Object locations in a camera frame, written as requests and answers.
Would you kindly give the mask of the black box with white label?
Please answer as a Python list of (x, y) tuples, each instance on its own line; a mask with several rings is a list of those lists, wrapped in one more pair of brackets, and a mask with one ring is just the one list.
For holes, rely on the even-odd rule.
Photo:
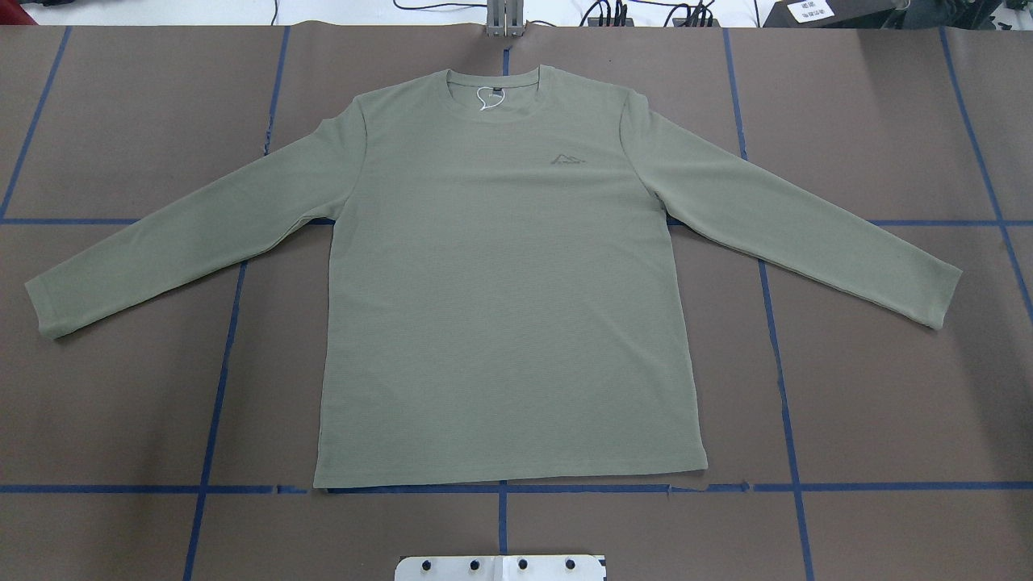
[(908, 1), (779, 1), (761, 21), (763, 28), (878, 29)]

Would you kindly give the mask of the olive green long-sleeve shirt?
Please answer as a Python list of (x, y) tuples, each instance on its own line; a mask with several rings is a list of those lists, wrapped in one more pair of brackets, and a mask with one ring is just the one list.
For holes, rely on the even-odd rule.
[(707, 470), (668, 218), (928, 328), (959, 268), (540, 65), (361, 94), (26, 283), (55, 340), (333, 223), (313, 485)]

